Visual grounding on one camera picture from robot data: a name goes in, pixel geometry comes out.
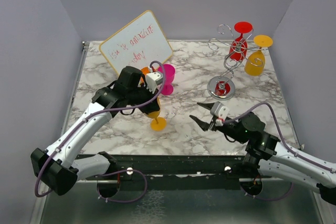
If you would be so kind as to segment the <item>orange plastic wine glass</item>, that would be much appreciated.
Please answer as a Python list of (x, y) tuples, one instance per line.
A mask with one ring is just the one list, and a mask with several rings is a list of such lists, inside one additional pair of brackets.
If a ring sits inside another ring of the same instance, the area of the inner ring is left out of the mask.
[[(149, 67), (144, 67), (141, 69), (142, 73), (144, 76), (146, 76), (148, 73), (151, 72), (150, 68)], [(145, 77), (142, 77), (141, 80), (140, 80), (140, 84), (143, 85), (145, 84)]]

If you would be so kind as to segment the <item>magenta plastic wine glass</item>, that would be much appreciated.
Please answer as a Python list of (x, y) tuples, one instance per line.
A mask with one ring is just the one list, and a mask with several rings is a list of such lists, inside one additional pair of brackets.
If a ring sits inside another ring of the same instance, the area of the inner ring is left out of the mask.
[(163, 95), (171, 95), (174, 91), (172, 82), (175, 77), (175, 68), (171, 64), (164, 64), (163, 68), (159, 67), (157, 70), (161, 73), (163, 73), (163, 70), (165, 70), (165, 85), (163, 86), (161, 93)]

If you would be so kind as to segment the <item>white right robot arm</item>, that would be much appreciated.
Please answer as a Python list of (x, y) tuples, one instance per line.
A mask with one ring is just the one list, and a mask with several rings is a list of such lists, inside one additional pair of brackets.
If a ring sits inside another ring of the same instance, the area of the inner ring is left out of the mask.
[(282, 133), (267, 133), (265, 124), (253, 113), (260, 103), (233, 119), (227, 116), (229, 109), (221, 102), (199, 105), (212, 115), (209, 123), (190, 116), (203, 131), (220, 131), (246, 145), (247, 154), (241, 164), (246, 177), (271, 176), (301, 184), (335, 205), (335, 164), (288, 145)]

